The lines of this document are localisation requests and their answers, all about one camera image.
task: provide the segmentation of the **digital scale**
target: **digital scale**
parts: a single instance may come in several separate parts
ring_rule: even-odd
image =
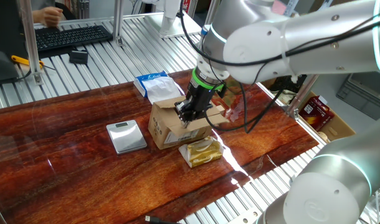
[[[135,120],[109,124],[107,131],[118,155],[144,149],[147,146]]]

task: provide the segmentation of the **person's hand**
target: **person's hand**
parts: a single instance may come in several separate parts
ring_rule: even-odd
[[[56,7],[46,7],[32,12],[34,22],[40,22],[47,27],[57,27],[63,10]]]

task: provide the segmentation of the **person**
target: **person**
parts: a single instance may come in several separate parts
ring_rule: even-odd
[[[41,23],[47,27],[57,27],[63,10],[54,6],[55,0],[31,0],[34,23]]]

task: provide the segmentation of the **yellow tool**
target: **yellow tool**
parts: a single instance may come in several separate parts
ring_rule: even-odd
[[[29,61],[27,59],[15,55],[11,56],[11,60],[13,60],[13,62],[21,63],[23,65],[29,65]],[[43,61],[39,61],[40,69],[42,69],[44,65],[45,63]]]

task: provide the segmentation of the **metal grid table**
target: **metal grid table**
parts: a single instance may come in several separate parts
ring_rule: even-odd
[[[94,25],[104,25],[112,32],[113,19],[64,21],[61,22],[59,29]],[[124,16],[122,31],[125,40],[123,47],[119,47],[114,41],[77,47],[78,50],[88,51],[87,65],[69,63],[67,54],[43,58],[42,61],[47,66],[55,68],[55,70],[49,68],[42,70],[45,85],[36,85],[33,76],[16,83],[0,85],[0,108],[126,83],[133,81],[137,76],[149,73],[163,70],[167,73],[179,72],[196,66],[197,53],[184,37],[160,39],[144,21],[144,15]],[[191,35],[191,38],[196,43],[199,42],[200,35]],[[23,76],[29,67],[16,65],[16,69]],[[259,86],[273,98],[266,88],[261,84]],[[228,223],[250,209],[261,215],[268,205],[289,190],[290,177],[301,172],[324,145],[320,137],[309,127],[302,122],[298,123],[321,144],[258,179],[250,180],[243,187],[180,222]],[[372,218],[375,216],[375,211],[367,208],[361,218],[367,223],[375,223],[372,221],[375,220]]]

